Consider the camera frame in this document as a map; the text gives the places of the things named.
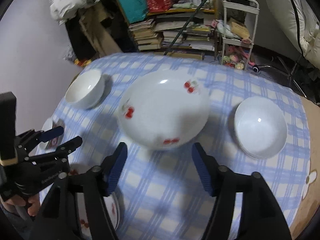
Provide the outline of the left hand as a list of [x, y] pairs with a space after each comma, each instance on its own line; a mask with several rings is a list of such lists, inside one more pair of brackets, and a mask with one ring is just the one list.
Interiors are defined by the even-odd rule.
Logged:
[[4, 208], [10, 213], [17, 214], [16, 206], [25, 207], [27, 206], [27, 212], [30, 216], [36, 216], [41, 207], [39, 194], [29, 197], [27, 201], [25, 201], [22, 197], [15, 195], [7, 201], [4, 201], [1, 198], [1, 204]]

